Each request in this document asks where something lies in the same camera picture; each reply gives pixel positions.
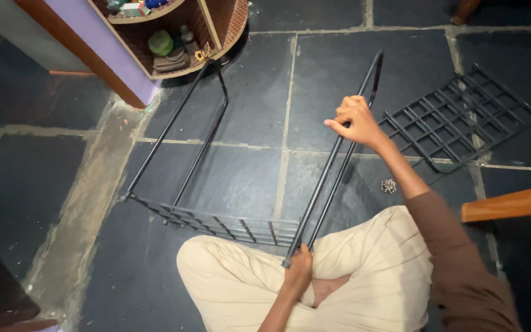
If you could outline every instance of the pile of screws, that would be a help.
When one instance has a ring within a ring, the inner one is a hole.
[[[392,178],[388,180],[382,180],[380,184],[380,191],[393,194],[394,192],[396,192],[396,183],[392,180]]]

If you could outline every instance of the person's left hand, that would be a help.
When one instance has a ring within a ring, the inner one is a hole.
[[[284,272],[282,289],[290,292],[298,301],[309,287],[312,278],[313,255],[303,243],[300,246],[300,251],[292,256],[290,268],[287,268]]]

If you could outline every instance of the beige pants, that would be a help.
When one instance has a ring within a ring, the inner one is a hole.
[[[314,278],[351,278],[316,309],[310,286],[286,331],[416,331],[427,322],[430,255],[406,207],[320,238],[313,251]],[[177,263],[208,331],[257,331],[284,281],[282,260],[196,236],[183,244]]]

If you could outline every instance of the person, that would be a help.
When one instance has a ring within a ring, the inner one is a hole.
[[[380,155],[405,206],[317,239],[314,253],[303,244],[288,269],[282,257],[225,239],[189,239],[177,266],[206,329],[417,331],[428,320],[432,283],[447,331],[520,331],[507,288],[382,132],[364,98],[345,97],[336,112],[324,123]]]

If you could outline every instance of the brown sleeve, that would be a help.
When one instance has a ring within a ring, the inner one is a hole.
[[[426,192],[406,205],[432,254],[432,295],[446,330],[521,331],[509,291],[487,272],[442,198]]]

